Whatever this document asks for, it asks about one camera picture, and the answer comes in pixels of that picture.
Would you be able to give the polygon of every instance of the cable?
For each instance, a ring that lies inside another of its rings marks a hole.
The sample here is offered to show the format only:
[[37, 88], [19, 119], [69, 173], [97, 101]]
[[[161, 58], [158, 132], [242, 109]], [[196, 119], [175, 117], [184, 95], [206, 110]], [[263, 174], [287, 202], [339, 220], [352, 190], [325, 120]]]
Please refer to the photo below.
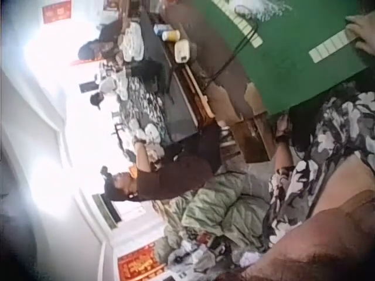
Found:
[[[237, 5], [237, 7], [244, 8], [248, 10], [249, 15], [251, 15], [251, 11], [248, 7], [244, 5]], [[223, 72], [224, 70], [232, 63], [232, 61], [236, 58], [236, 56], [247, 46], [247, 44], [253, 39], [255, 34], [258, 31], [259, 24], [257, 21], [252, 20], [250, 16], [246, 17], [244, 15], [241, 15], [236, 12], [236, 9], [234, 9], [235, 13], [238, 14], [238, 16], [241, 16], [243, 19], [245, 19], [253, 28], [241, 39], [241, 41], [237, 44], [237, 46], [233, 50], [233, 54], [229, 57], [229, 59], [219, 68], [217, 72], [215, 72], [211, 77], [208, 77], [208, 82], [204, 86], [202, 92], [205, 92], [209, 85], [214, 82]]]

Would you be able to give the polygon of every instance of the green cloth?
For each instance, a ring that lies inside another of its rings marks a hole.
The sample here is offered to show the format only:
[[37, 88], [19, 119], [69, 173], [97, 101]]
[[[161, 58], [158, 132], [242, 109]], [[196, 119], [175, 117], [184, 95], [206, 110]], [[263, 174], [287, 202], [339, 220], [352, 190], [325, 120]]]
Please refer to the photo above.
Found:
[[[300, 104], [365, 69], [351, 45], [315, 64], [309, 51], [345, 28], [345, 16], [359, 13], [356, 0], [285, 0], [292, 10], [261, 22], [263, 44], [248, 44], [237, 55], [255, 82], [270, 114]], [[210, 0], [195, 7], [233, 50], [244, 37]]]
[[269, 205], [260, 198], [240, 197], [221, 223], [224, 235], [250, 252], [264, 249], [262, 223]]
[[225, 173], [209, 180], [186, 208], [181, 224], [222, 236], [220, 224], [241, 195], [244, 178], [243, 174]]

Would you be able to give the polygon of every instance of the red poster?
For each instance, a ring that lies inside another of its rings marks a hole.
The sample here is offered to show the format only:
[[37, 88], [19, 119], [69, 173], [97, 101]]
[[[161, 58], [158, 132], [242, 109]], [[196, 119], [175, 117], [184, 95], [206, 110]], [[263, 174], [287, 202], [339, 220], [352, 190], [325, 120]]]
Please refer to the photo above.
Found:
[[165, 271], [154, 257], [154, 243], [118, 259], [121, 281], [146, 281]]
[[42, 8], [44, 24], [71, 18], [71, 0], [64, 1]]

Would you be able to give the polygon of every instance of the hand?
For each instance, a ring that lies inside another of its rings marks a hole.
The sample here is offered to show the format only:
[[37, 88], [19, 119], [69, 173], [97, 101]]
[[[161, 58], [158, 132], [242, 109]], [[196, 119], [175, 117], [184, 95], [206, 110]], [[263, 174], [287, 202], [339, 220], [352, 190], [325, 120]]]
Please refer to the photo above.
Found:
[[136, 152], [140, 146], [144, 146], [145, 144], [146, 144], [146, 141], [144, 139], [139, 139], [136, 136], [134, 137], [133, 146]]
[[348, 16], [346, 20], [352, 22], [346, 26], [347, 32], [362, 39], [356, 43], [356, 48], [375, 56], [375, 11], [365, 16]]
[[277, 120], [276, 134], [275, 137], [289, 136], [292, 131], [292, 124], [288, 114], [284, 114]]

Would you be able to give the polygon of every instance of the camouflage clothing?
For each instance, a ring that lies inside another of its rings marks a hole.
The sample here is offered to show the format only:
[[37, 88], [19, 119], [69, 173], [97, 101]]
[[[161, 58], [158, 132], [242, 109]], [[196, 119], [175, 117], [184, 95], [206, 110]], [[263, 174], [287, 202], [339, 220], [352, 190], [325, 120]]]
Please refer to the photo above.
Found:
[[304, 158], [272, 176], [271, 206], [263, 224], [269, 247], [311, 216], [329, 178], [349, 156], [356, 155], [374, 172], [374, 99], [375, 93], [368, 92], [325, 103]]

